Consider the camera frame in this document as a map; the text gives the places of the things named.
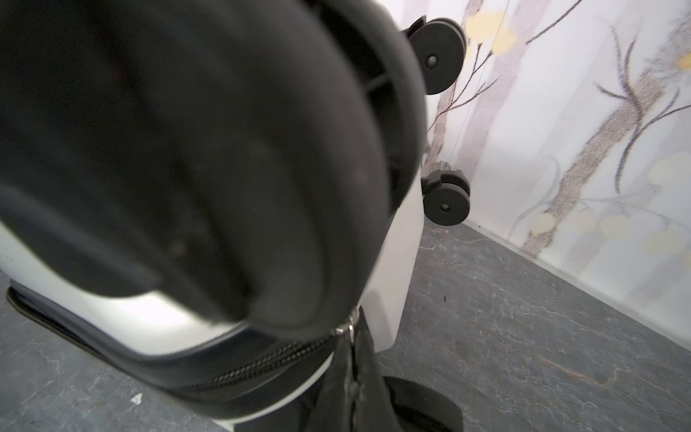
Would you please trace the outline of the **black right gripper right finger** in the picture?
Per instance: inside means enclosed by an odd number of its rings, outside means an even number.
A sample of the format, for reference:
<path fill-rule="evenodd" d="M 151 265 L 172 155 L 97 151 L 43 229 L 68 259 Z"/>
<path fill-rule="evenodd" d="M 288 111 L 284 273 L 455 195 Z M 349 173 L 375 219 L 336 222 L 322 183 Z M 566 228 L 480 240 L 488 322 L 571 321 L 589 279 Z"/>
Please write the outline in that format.
<path fill-rule="evenodd" d="M 354 327 L 354 431 L 401 431 L 389 388 L 377 364 L 365 312 L 358 312 Z"/>

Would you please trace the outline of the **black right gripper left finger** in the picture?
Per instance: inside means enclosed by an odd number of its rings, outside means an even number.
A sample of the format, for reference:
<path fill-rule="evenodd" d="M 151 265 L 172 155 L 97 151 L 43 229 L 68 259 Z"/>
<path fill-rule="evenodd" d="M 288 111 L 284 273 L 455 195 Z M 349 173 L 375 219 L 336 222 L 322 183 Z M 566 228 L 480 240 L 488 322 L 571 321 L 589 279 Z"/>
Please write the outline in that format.
<path fill-rule="evenodd" d="M 351 339 L 340 336 L 332 362 L 324 374 L 324 381 L 305 431 L 347 432 L 353 427 L 354 346 Z"/>

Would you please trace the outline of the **silver zipper pull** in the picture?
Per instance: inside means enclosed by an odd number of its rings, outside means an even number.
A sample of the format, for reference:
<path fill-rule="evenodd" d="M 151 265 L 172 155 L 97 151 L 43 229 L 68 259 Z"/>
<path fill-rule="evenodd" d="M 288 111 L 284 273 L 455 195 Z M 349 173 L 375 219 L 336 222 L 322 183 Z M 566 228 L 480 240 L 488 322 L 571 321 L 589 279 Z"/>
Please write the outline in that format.
<path fill-rule="evenodd" d="M 334 335 L 345 338 L 350 345 L 354 345 L 354 341 L 356 340 L 356 326 L 359 322 L 359 317 L 360 313 L 358 309 L 352 311 L 345 323 L 333 330 Z"/>

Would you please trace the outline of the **white hard-shell suitcase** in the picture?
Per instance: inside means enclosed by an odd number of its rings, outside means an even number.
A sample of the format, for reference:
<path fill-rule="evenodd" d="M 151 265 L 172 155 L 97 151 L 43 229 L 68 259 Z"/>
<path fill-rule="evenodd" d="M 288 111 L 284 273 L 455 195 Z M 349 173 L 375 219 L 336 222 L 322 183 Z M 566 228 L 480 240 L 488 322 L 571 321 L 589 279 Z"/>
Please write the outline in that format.
<path fill-rule="evenodd" d="M 471 189 L 422 172 L 449 18 L 374 1 L 5 1 L 1 268 L 21 315 L 228 431 L 305 431 L 363 310 L 390 347 L 426 221 Z M 383 376 L 401 431 L 461 431 Z"/>

